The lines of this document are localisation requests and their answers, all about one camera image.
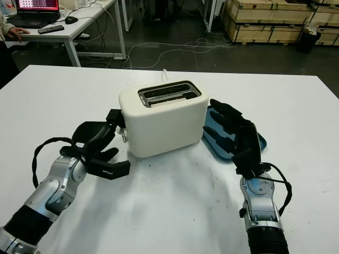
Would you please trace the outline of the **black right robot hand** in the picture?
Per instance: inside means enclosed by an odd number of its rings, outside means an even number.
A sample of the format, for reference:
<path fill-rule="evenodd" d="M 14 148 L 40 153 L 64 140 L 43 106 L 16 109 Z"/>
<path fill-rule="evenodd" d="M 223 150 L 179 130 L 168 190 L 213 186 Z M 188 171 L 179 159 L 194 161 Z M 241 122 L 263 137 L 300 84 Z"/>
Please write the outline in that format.
<path fill-rule="evenodd" d="M 211 99 L 210 106 L 214 109 L 209 113 L 211 118 L 222 126 L 224 132 L 233 134 L 234 139 L 223 137 L 217 130 L 206 125 L 203 127 L 204 131 L 222 150 L 233 155 L 231 159 L 239 174 L 261 170 L 261 147 L 255 124 L 229 104 Z"/>

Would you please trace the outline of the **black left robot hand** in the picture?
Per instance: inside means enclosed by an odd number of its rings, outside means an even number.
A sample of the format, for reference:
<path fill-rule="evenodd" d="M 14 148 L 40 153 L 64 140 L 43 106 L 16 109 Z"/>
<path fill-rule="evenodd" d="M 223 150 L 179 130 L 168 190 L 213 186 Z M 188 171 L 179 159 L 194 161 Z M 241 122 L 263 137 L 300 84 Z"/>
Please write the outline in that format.
<path fill-rule="evenodd" d="M 73 143 L 82 143 L 79 149 L 86 161 L 92 159 L 109 162 L 119 149 L 105 148 L 115 137 L 117 127 L 124 128 L 125 122 L 121 110 L 111 109 L 105 122 L 86 121 L 82 123 L 72 136 Z"/>

